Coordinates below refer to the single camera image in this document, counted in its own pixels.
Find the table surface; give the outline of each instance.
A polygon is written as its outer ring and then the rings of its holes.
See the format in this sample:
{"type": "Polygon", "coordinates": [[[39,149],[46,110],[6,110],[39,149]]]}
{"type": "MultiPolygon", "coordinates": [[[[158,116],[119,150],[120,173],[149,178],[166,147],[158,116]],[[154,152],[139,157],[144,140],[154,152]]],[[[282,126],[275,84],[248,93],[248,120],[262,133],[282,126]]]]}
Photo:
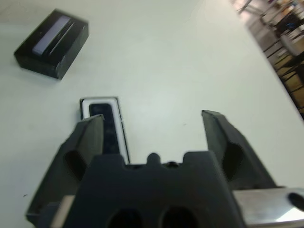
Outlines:
{"type": "Polygon", "coordinates": [[[304,187],[303,121],[228,0],[75,2],[0,5],[1,226],[31,227],[23,215],[88,96],[119,97],[133,163],[151,152],[180,162],[207,150],[208,109],[246,136],[278,185],[304,187]],[[90,29],[62,81],[22,70],[13,57],[54,8],[90,29]]]}

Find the black box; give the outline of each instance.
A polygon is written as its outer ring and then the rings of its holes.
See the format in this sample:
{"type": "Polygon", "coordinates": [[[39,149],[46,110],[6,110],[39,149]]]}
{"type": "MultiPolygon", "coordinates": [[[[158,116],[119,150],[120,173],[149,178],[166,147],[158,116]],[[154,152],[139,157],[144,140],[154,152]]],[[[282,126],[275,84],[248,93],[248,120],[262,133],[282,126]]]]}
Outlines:
{"type": "Polygon", "coordinates": [[[54,10],[14,55],[20,67],[62,79],[88,36],[87,21],[54,10]]]}

